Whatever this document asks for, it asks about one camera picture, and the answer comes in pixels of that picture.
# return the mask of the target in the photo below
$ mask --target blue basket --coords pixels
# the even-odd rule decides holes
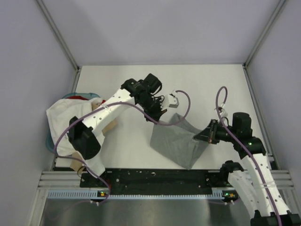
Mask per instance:
[[[66,99],[68,97],[72,97],[72,96],[81,96],[83,98],[86,98],[88,100],[93,99],[95,97],[100,97],[95,93],[69,93],[65,96],[62,97],[62,99]],[[51,151],[52,153],[54,153],[53,149],[55,147],[55,144],[53,143],[52,137],[51,137],[51,133],[50,133],[50,129],[48,129],[48,134],[46,137],[46,148]]]

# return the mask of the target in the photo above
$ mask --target red cloth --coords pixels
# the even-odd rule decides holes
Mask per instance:
[[[67,99],[89,100],[89,99],[84,98],[82,96],[72,96],[72,97],[67,97]]]

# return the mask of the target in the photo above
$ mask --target white enclosure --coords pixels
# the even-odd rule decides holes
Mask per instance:
[[[300,11],[299,0],[2,1],[1,224],[21,226],[28,221],[41,172],[53,162],[45,147],[46,109],[71,91],[101,94],[92,84],[95,71],[88,70],[92,67],[83,68],[85,77],[79,77],[76,89],[79,69],[85,65],[165,65],[158,66],[167,67],[159,69],[169,73],[162,76],[165,84],[171,73],[181,76],[165,88],[172,89],[177,82],[183,89],[189,84],[195,90],[202,88],[193,92],[194,100],[199,94],[205,98],[204,89],[212,89],[209,100],[203,100],[207,108],[214,101],[215,88],[222,85],[217,81],[224,81],[231,92],[239,90],[241,95],[233,97],[236,103],[229,103],[230,115],[237,106],[251,114],[256,135],[273,151],[279,167],[290,170],[300,194]],[[178,74],[175,64],[184,67]],[[211,64],[202,68],[210,68],[212,84],[208,74],[201,74],[208,85],[194,82],[196,75],[181,84],[185,72],[200,72],[191,70],[191,64]],[[140,68],[139,72],[153,67],[130,66]],[[123,72],[116,73],[113,87],[100,85],[106,98],[131,74],[127,67],[120,68]],[[112,68],[107,72],[97,76],[107,77],[108,82]],[[197,121],[202,110],[207,120],[214,117],[211,108],[195,105],[192,110],[190,121]],[[214,164],[223,161],[219,157]],[[213,164],[198,163],[199,168]]]
[[[71,90],[75,71],[34,1],[2,1],[0,29],[0,218],[22,226],[53,159],[45,110]]]

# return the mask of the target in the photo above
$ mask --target cable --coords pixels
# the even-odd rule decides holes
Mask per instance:
[[[252,159],[252,161],[254,162],[254,165],[255,165],[255,167],[257,168],[257,170],[258,170],[258,173],[259,173],[259,176],[260,176],[260,178],[261,178],[261,181],[262,181],[262,183],[263,184],[266,184],[266,181],[265,181],[265,179],[264,179],[264,176],[263,176],[263,173],[262,173],[262,171],[261,171],[261,169],[260,169],[260,167],[259,167],[259,165],[258,165],[258,163],[257,163],[257,161],[256,161],[256,159],[253,157],[253,155],[249,152],[249,150],[243,145],[243,143],[227,128],[227,126],[226,126],[226,124],[224,123],[224,121],[222,120],[222,117],[221,117],[221,115],[220,115],[220,112],[219,112],[219,110],[218,110],[218,99],[219,99],[219,96],[220,96],[220,93],[221,93],[221,91],[223,90],[223,89],[225,89],[225,91],[226,91],[226,96],[225,96],[225,99],[224,99],[224,102],[223,103],[225,103],[225,101],[227,100],[227,96],[228,96],[228,89],[227,89],[227,87],[225,87],[225,86],[222,86],[218,91],[217,91],[217,94],[216,94],[216,99],[215,99],[215,107],[216,107],[216,112],[217,112],[217,116],[219,117],[219,120],[220,120],[220,122],[221,122],[221,124],[222,124],[222,126],[225,128],[225,130],[227,131],[227,133],[228,134],[230,134],[232,137],[233,137],[233,139],[244,149],[244,151],[248,154],[248,156]],[[275,214],[276,214],[276,217],[277,217],[277,221],[278,221],[278,225],[279,226],[282,226],[282,222],[281,222],[281,218],[280,218],[280,214],[279,214],[279,212],[278,212],[278,209],[277,209],[277,206],[276,206],[276,203],[275,203],[275,201],[273,200],[273,197],[272,197],[272,194],[271,194],[271,192],[269,191],[269,188],[268,187],[265,187],[265,190],[267,191],[267,194],[268,194],[268,196],[269,196],[269,199],[270,199],[270,201],[271,201],[271,204],[272,204],[272,206],[273,206],[273,209],[274,209],[274,211],[275,211]]]
[[[115,105],[128,105],[128,106],[131,106],[131,107],[135,108],[136,110],[140,111],[142,114],[145,115],[146,118],[148,118],[151,122],[153,122],[153,123],[155,123],[155,124],[157,124],[157,125],[161,125],[161,126],[174,126],[174,125],[177,125],[177,124],[179,124],[179,123],[181,123],[182,121],[185,120],[186,116],[188,115],[188,113],[189,113],[189,111],[190,111],[190,106],[191,106],[191,99],[190,99],[189,95],[188,95],[185,91],[183,91],[183,90],[177,90],[176,92],[177,92],[177,93],[183,93],[183,94],[187,97],[187,99],[188,99],[188,107],[187,107],[187,111],[186,111],[185,115],[184,115],[179,121],[177,121],[177,122],[175,122],[175,123],[161,123],[161,122],[157,122],[157,121],[153,120],[148,114],[146,114],[146,113],[145,113],[143,110],[141,110],[139,107],[137,107],[136,105],[131,104],[131,103],[126,103],[126,102],[116,102],[116,103],[108,104],[106,107],[115,106]],[[57,142],[55,143],[55,146],[54,146],[54,149],[53,149],[55,155],[57,155],[58,158],[62,158],[62,159],[72,159],[72,160],[76,160],[76,161],[79,161],[80,163],[82,163],[83,166],[86,167],[87,171],[88,171],[90,174],[92,174],[92,176],[94,176],[95,178],[101,180],[101,181],[108,187],[108,189],[109,189],[108,194],[106,195],[105,199],[104,199],[102,202],[100,202],[100,204],[105,203],[105,202],[108,200],[108,198],[109,198],[109,196],[110,196],[110,194],[111,194],[111,188],[110,188],[110,186],[108,185],[108,183],[107,183],[104,179],[102,179],[101,177],[99,177],[98,175],[96,175],[96,174],[95,174],[95,173],[94,173],[94,172],[93,172],[93,171],[85,164],[85,162],[84,162],[83,160],[78,159],[78,158],[75,158],[75,157],[71,157],[71,156],[61,156],[61,155],[59,155],[58,152],[57,152],[57,147],[58,147],[58,144],[60,143],[60,141],[62,140],[62,138],[64,137],[64,135],[65,135],[72,127],[74,127],[74,126],[75,126],[77,123],[79,123],[80,121],[84,120],[86,117],[89,117],[90,115],[93,115],[93,114],[95,114],[95,113],[97,113],[97,112],[99,112],[99,111],[102,111],[103,109],[104,109],[104,107],[100,107],[100,108],[98,108],[98,109],[96,109],[96,110],[94,110],[94,111],[92,111],[92,112],[90,112],[90,113],[88,113],[88,114],[82,116],[81,118],[77,119],[76,121],[74,121],[74,122],[73,122],[71,125],[69,125],[69,126],[64,130],[64,132],[60,135],[60,137],[58,138]],[[76,204],[74,204],[74,205],[68,207],[66,210],[64,210],[63,213],[64,213],[65,211],[69,210],[70,208],[72,208],[73,206],[75,206],[75,205],[77,205],[77,204],[79,204],[79,203],[83,203],[83,202],[87,202],[87,201],[80,201],[80,202],[77,202]]]
[[[227,124],[229,125],[229,119],[227,117],[222,117],[222,119],[226,119],[227,120]]]
[[[79,176],[80,178],[81,178],[81,176],[79,175],[79,171],[80,171],[82,168],[85,168],[85,166],[81,166],[81,167],[79,167],[79,169],[77,170],[77,176]]]
[[[240,200],[240,198],[236,199],[236,200],[233,201],[233,202],[224,202],[223,200],[219,200],[219,202],[215,202],[215,201],[210,201],[210,200],[208,200],[208,203],[226,206],[226,205],[230,205],[230,204],[235,204],[235,203],[237,203],[239,200]]]

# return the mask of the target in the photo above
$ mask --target fabric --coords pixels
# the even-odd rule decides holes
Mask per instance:
[[[174,114],[170,123],[175,123],[182,118]],[[150,146],[163,156],[178,165],[190,170],[209,145],[204,141],[197,141],[193,136],[201,130],[193,127],[184,120],[176,126],[160,126],[154,124]]]
[[[69,121],[74,116],[80,118],[92,112],[91,104],[100,104],[103,99],[96,97],[91,100],[80,99],[60,99],[46,110],[51,137],[56,143],[62,132],[69,126]],[[57,152],[61,156],[71,155],[75,152],[72,144],[68,140],[67,134],[57,147]]]

